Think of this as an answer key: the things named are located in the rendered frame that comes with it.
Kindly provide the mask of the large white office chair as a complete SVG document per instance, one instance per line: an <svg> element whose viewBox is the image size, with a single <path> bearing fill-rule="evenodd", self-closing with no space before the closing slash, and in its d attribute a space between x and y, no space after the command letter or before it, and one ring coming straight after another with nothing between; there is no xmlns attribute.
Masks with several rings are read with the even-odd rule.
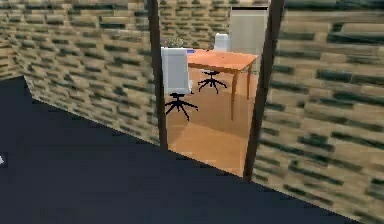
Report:
<svg viewBox="0 0 384 224"><path fill-rule="evenodd" d="M186 48L161 48L164 94L171 96L172 101L166 103L168 115L174 108L183 111L187 120L190 117L185 106L198 109L196 105L182 100L187 94L192 94L193 81L189 77L187 49Z"/></svg>

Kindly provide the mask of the orange wooden table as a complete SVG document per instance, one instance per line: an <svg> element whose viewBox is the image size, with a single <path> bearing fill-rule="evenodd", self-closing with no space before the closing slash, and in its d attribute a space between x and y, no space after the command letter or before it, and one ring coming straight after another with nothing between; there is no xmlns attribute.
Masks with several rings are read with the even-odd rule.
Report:
<svg viewBox="0 0 384 224"><path fill-rule="evenodd" d="M193 54L187 56L187 62L190 68L206 69L233 75L230 115L231 119L234 119L235 96L239 75L243 70L247 70L246 87L249 93L253 63L258 58L258 55L253 54L196 49Z"/></svg>

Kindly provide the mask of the beige tall cabinet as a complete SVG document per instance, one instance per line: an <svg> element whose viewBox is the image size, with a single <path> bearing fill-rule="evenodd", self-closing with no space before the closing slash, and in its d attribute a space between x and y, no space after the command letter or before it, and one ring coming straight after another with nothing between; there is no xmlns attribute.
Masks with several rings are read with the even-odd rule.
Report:
<svg viewBox="0 0 384 224"><path fill-rule="evenodd" d="M257 55L252 71L258 73L263 52L268 7L232 7L230 12L230 49L232 52Z"/></svg>

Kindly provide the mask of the small white office chair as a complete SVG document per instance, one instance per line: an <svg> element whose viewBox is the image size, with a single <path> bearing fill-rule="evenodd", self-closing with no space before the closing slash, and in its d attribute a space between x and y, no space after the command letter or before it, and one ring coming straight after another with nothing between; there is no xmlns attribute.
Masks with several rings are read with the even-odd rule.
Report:
<svg viewBox="0 0 384 224"><path fill-rule="evenodd" d="M229 50L229 48L230 48L230 37L229 37L229 35L228 34L217 33L215 35L213 49L215 51L227 52ZM218 84L226 87L226 85L223 82L215 79L215 76L219 74L218 71L211 71L211 70L204 70L204 69L202 69L201 72L206 74L206 75L208 75L208 78L198 82L198 86L199 86L198 91L201 91L201 89L203 87L205 87L206 85L209 85L210 87L214 87L216 90L217 90L217 85Z"/></svg>

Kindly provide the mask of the grey leafy house plant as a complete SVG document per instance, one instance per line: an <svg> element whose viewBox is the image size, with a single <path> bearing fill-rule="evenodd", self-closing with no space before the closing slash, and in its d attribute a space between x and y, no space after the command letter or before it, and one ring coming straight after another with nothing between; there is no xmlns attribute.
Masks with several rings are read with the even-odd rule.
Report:
<svg viewBox="0 0 384 224"><path fill-rule="evenodd" d="M166 40L168 48L182 48L184 41L181 38L169 38Z"/></svg>

